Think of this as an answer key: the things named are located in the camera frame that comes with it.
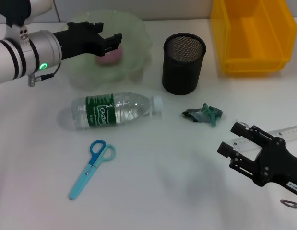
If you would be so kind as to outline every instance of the green crumpled object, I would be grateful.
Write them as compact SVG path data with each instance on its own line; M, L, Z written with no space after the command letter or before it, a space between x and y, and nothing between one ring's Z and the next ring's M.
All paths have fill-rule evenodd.
M183 112L186 117L193 119L193 122L211 123L215 127L217 119L221 118L223 111L217 108L208 106L206 103L201 109L187 109Z

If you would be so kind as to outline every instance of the yellow plastic bin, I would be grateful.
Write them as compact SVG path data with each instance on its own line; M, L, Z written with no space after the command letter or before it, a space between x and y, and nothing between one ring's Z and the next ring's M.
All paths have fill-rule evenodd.
M275 72L291 59L297 24L286 0L214 0L211 25L225 73Z

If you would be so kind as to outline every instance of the ruler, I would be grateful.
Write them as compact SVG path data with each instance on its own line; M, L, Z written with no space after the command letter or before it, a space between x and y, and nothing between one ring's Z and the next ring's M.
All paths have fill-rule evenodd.
M280 137L284 139L285 141L291 141L297 139L297 126L274 130L271 132L268 132L274 137ZM245 152L249 150L255 150L260 149L258 145L256 145L254 142L251 142L250 140L247 140L246 138L238 138L232 140L232 144L235 147L236 151L238 152Z

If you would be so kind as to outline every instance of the pink object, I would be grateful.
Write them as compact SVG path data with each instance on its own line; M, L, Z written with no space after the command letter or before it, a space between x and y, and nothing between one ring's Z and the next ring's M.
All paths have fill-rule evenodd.
M96 62L99 65L114 65L117 64L123 56L123 48L119 45L118 49L106 53L103 57L96 56Z

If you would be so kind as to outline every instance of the water bottle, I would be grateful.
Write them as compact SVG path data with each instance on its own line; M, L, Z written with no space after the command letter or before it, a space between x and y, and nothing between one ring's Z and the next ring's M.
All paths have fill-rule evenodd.
M162 109L160 96L148 98L131 92L80 98L71 105L72 117L79 129L125 124Z

